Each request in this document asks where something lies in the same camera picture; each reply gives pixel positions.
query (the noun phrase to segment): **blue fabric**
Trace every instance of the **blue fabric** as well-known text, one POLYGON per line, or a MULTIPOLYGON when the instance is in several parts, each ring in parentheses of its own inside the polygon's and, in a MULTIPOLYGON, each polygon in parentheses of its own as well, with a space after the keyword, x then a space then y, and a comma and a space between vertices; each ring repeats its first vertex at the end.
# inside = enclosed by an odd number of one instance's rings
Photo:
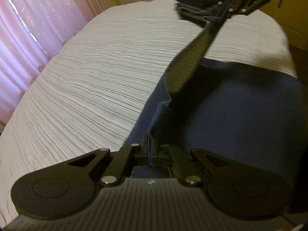
POLYGON ((293 184, 307 136, 300 82, 241 63, 202 59, 169 95, 161 77, 126 143, 142 135, 185 150, 202 148, 266 169, 293 184))

